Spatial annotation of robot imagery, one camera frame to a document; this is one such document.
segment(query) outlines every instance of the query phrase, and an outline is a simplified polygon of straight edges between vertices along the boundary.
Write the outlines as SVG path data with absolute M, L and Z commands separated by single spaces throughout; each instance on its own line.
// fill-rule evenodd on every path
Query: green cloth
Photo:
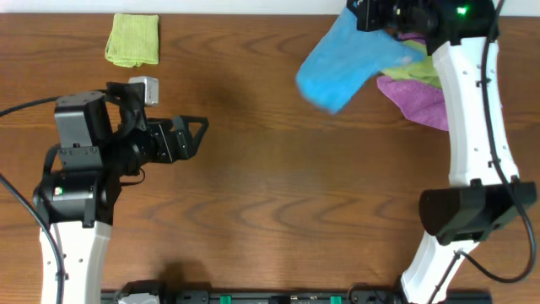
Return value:
M 403 44 L 411 46 L 427 55 L 425 46 L 416 41 L 405 41 Z M 415 62 L 399 68 L 385 68 L 382 73 L 394 80 L 414 79 L 425 84 L 442 89 L 439 75 L 433 66 L 433 58 L 426 56 L 422 62 Z
M 157 15 L 115 14 L 105 58 L 124 68 L 158 64 L 158 21 Z

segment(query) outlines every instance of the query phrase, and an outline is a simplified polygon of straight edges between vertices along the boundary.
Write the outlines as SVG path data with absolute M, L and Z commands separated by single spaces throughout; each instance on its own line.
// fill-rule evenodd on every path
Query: wooden table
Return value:
M 0 15 L 0 108 L 149 75 L 160 81 L 149 117 L 210 121 L 194 159 L 146 165 L 147 180 L 122 192 L 104 287 L 152 278 L 219 289 L 393 285 L 423 233 L 419 194 L 447 187 L 448 134 L 406 120 L 373 79 L 336 116 L 300 97 L 294 76 L 334 19 L 164 15 L 159 65 L 119 68 L 104 58 L 111 15 Z M 510 146 L 522 179 L 537 182 L 539 25 L 502 20 L 499 57 Z M 30 198 L 58 142 L 53 105 L 3 118 L 0 138 L 1 172 Z M 37 303 L 38 228 L 4 190 L 0 210 L 0 302 Z M 540 208 L 530 216 L 539 235 Z M 527 250 L 515 220 L 473 255 L 511 275 Z M 538 301 L 538 284 L 540 270 L 508 286 L 464 263 L 451 287 L 490 289 L 503 304 Z

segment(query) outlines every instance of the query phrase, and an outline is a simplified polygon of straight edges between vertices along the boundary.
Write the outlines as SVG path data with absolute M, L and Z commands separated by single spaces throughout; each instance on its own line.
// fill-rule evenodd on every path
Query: cloth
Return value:
M 384 68 L 424 59 L 424 54 L 394 41 L 384 30 L 356 30 L 357 19 L 345 8 L 296 75 L 300 93 L 313 104 L 336 113 Z
M 157 15 L 115 14 L 105 58 L 124 68 L 158 64 L 158 20 Z
M 379 90 L 413 122 L 448 131 L 445 97 L 442 90 L 417 80 L 392 80 L 389 76 L 377 79 Z
M 385 68 L 382 70 L 382 73 L 386 76 L 390 76 L 394 80 L 415 79 L 442 89 L 439 74 L 433 66 L 433 58 L 427 56 L 425 45 L 413 40 L 405 41 L 403 44 L 422 52 L 425 55 L 425 59 L 422 62 L 414 62 L 404 67 Z

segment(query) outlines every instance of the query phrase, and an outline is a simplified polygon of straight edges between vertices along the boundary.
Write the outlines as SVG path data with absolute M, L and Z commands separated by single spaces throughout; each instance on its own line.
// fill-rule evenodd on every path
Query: blue cloth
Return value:
M 384 30 L 356 30 L 356 16 L 345 8 L 302 64 L 296 83 L 307 100 L 333 114 L 382 69 L 421 60 L 422 52 L 393 40 Z

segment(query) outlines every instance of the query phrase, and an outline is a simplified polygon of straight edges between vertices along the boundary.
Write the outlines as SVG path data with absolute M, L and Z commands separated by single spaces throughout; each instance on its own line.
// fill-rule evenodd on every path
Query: purple cloth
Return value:
M 448 131 L 445 97 L 442 90 L 418 80 L 377 79 L 379 90 L 402 110 L 410 121 Z

